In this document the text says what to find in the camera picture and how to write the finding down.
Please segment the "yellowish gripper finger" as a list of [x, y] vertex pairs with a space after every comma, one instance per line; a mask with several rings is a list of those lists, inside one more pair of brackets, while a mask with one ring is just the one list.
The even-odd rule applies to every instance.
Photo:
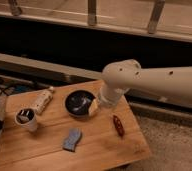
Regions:
[[90, 116], [93, 116], [98, 110], [98, 103], [97, 103], [97, 100], [94, 99], [88, 109], [88, 113]]

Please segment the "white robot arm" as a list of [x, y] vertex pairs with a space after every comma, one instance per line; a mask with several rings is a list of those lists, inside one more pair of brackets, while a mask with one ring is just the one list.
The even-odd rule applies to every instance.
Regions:
[[113, 62], [101, 73], [103, 83], [90, 108], [93, 116], [101, 107], [113, 108], [129, 90], [155, 94], [180, 103], [192, 112], [192, 66], [142, 68], [134, 59]]

